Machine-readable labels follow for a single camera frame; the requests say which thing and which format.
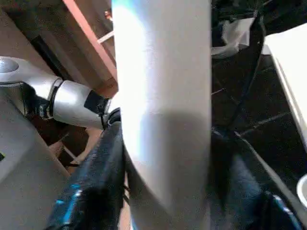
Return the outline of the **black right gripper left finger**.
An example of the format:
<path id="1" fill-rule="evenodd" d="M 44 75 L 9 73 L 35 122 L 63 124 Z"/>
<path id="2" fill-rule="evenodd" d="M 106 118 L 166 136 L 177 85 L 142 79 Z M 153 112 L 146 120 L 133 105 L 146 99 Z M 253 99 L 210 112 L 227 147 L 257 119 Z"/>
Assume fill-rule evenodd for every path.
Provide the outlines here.
<path id="1" fill-rule="evenodd" d="M 123 208 L 125 154 L 120 109 L 56 200 L 48 230 L 116 230 Z"/>

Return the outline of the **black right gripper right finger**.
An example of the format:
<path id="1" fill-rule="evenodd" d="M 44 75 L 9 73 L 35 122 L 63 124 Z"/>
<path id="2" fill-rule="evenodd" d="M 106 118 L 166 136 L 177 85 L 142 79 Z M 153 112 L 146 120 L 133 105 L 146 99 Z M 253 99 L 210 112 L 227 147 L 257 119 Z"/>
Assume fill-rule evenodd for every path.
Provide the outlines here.
<path id="1" fill-rule="evenodd" d="M 211 131 L 210 229 L 305 230 L 307 211 L 237 133 Z"/>

